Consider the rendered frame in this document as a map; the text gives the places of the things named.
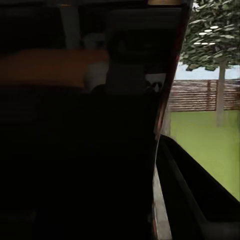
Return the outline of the bottle of coffee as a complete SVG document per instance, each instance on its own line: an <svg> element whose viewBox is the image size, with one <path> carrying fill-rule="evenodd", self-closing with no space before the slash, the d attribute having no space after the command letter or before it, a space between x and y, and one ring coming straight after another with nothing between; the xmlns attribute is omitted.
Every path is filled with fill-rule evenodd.
<svg viewBox="0 0 240 240"><path fill-rule="evenodd" d="M194 0L0 0L0 240L159 240L155 168Z"/></svg>

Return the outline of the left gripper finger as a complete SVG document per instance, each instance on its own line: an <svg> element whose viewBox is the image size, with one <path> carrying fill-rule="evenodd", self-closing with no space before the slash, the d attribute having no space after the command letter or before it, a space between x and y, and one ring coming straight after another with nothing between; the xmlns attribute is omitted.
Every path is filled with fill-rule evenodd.
<svg viewBox="0 0 240 240"><path fill-rule="evenodd" d="M172 240L240 240L240 201L163 134L156 168Z"/></svg>

